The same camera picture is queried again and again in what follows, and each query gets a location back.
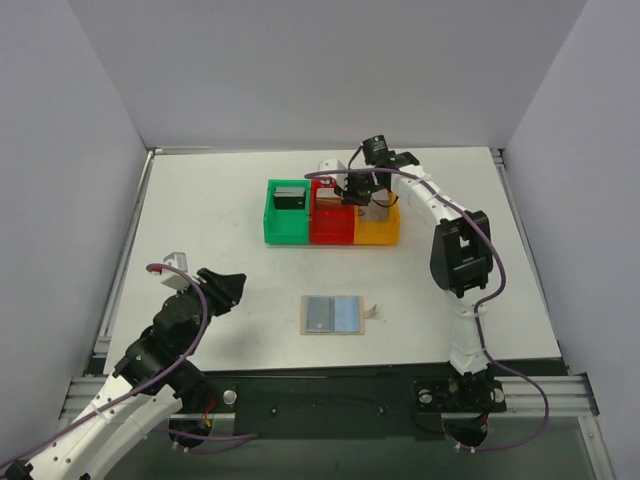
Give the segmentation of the gold credit card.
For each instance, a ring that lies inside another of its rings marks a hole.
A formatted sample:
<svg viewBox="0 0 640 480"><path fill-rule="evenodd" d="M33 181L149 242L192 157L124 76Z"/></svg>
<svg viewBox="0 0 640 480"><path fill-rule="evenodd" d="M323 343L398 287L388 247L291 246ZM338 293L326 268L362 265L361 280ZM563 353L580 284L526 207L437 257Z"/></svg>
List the gold credit card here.
<svg viewBox="0 0 640 480"><path fill-rule="evenodd" d="M343 204L339 197L316 197L315 207L318 210L341 210L348 208L348 205Z"/></svg>

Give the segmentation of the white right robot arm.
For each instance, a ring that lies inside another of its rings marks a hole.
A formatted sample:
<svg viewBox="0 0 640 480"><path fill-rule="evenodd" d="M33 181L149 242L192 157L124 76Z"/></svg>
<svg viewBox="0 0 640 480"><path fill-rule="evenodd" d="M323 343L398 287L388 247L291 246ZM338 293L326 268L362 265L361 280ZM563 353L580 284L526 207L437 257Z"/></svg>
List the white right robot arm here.
<svg viewBox="0 0 640 480"><path fill-rule="evenodd" d="M489 221L482 211L471 212L445 195L410 152L390 149L382 135L364 140L356 150L365 165L354 173L338 174L336 192L346 204L367 206L376 192L385 190L404 201L434 226L429 269L436 285L445 292L450 311L450 364L460 374L447 383L449 402L468 409L483 395L472 375L487 369L477 329L479 313L470 290L483 290L489 283L493 256L487 246Z"/></svg>

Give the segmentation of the beige leather card holder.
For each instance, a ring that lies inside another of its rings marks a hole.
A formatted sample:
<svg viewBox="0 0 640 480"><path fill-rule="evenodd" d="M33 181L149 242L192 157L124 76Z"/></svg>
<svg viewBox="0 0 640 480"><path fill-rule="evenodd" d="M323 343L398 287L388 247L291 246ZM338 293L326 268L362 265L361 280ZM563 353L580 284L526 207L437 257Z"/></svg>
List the beige leather card holder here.
<svg viewBox="0 0 640 480"><path fill-rule="evenodd" d="M326 296L334 299L334 329L331 333L306 333L305 313L306 300L310 296L301 298L300 334L301 335L363 335L366 330L366 321L376 316L378 307L376 304L367 307L362 296Z"/></svg>

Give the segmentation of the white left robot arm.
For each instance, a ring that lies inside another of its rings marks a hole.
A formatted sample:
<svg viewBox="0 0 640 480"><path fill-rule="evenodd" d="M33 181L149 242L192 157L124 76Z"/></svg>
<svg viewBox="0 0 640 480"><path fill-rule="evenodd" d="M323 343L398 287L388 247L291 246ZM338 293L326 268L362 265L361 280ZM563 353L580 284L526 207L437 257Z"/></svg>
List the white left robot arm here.
<svg viewBox="0 0 640 480"><path fill-rule="evenodd" d="M171 415L207 413L218 394L189 361L213 318L242 298L246 276L206 268L191 276L150 264L182 280L116 363L79 416L33 450L1 465L4 479L103 479L141 440Z"/></svg>

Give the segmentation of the grey credit card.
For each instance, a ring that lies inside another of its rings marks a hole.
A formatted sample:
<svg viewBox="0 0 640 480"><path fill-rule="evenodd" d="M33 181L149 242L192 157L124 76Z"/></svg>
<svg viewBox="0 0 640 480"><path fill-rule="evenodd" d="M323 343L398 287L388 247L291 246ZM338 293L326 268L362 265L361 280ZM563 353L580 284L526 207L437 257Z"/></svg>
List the grey credit card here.
<svg viewBox="0 0 640 480"><path fill-rule="evenodd" d="M334 329L334 299L310 296L306 300L306 333L331 333Z"/></svg>

